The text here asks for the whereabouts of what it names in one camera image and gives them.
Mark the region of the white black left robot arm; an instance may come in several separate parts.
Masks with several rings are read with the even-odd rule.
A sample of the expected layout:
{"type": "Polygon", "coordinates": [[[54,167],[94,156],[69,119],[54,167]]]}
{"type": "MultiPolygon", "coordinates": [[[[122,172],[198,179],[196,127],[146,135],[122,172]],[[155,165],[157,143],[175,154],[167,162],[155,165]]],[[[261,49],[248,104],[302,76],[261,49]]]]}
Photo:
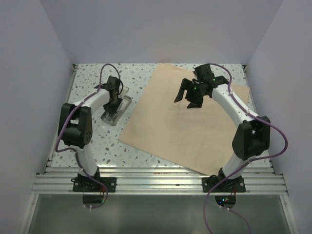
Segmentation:
{"type": "Polygon", "coordinates": [[[65,103],[61,107],[55,151],[73,151],[81,176],[94,177],[98,171],[90,147],[93,115],[102,108],[102,117],[108,123],[115,123],[122,109],[122,88],[119,78],[109,76],[107,82],[97,85],[90,95],[75,103],[65,103]]]}

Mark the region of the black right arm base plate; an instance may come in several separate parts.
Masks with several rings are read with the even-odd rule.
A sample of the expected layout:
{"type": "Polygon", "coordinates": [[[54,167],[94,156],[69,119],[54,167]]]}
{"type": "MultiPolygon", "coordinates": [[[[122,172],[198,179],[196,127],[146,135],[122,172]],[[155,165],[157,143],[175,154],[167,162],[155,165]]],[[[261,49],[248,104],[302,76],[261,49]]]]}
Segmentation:
{"type": "MultiPolygon", "coordinates": [[[[209,190],[219,182],[216,176],[203,177],[201,179],[202,190],[204,193],[208,193],[209,190]]],[[[218,185],[214,190],[214,193],[244,193],[246,192],[244,179],[240,176],[236,179],[228,179],[225,182],[218,185]]]]}

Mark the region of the metal tray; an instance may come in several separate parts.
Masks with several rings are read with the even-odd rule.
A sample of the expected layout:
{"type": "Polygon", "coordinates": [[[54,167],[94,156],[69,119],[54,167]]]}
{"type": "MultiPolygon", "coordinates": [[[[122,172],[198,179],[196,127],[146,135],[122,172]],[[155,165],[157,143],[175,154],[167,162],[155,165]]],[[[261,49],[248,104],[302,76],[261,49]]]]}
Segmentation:
{"type": "Polygon", "coordinates": [[[131,102],[132,99],[125,95],[123,98],[118,97],[115,104],[107,103],[103,105],[104,113],[100,119],[110,126],[116,126],[118,120],[130,106],[131,102]]]}

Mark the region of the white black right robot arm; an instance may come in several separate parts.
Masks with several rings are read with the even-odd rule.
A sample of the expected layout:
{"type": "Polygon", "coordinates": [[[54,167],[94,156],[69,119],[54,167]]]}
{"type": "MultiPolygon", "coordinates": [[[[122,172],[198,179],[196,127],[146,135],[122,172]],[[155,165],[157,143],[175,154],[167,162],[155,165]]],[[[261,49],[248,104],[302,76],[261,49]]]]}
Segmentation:
{"type": "Polygon", "coordinates": [[[234,180],[241,176],[245,163],[251,162],[270,146],[270,120],[260,117],[238,97],[224,76],[215,76],[210,64],[194,69],[195,78],[184,78],[175,102],[185,98],[188,108],[201,108],[203,98],[209,96],[217,102],[233,121],[236,133],[232,140],[233,155],[220,169],[221,176],[234,180]]]}

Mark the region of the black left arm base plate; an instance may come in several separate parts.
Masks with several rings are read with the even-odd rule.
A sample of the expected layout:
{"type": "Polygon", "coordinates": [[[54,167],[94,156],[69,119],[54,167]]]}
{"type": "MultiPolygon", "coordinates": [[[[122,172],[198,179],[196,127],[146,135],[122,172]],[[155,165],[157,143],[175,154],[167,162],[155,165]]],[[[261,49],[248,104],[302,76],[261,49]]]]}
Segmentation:
{"type": "MultiPolygon", "coordinates": [[[[109,193],[114,193],[116,191],[117,178],[116,177],[101,177],[98,181],[106,186],[105,191],[109,193]]],[[[73,183],[73,192],[82,192],[82,193],[95,193],[103,192],[103,187],[87,177],[82,178],[72,178],[71,182],[73,183]]]]}

